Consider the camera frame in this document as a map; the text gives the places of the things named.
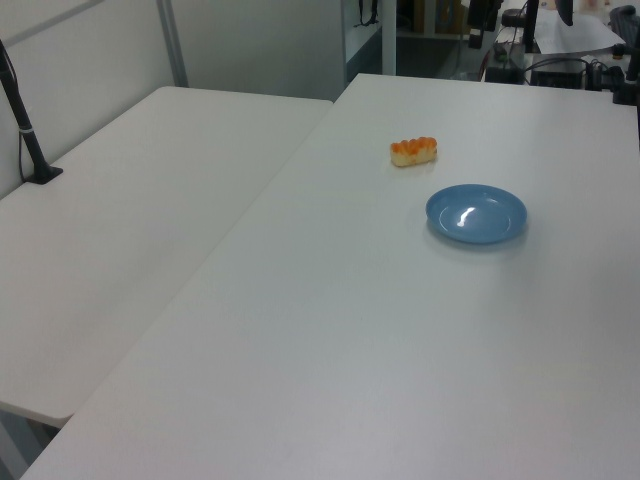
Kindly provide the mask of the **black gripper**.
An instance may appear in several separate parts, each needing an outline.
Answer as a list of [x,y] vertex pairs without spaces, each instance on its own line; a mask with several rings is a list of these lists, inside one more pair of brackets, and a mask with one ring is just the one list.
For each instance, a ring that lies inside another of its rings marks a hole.
[[471,28],[468,45],[480,49],[484,31],[494,31],[500,10],[500,0],[471,0],[468,7],[468,26]]

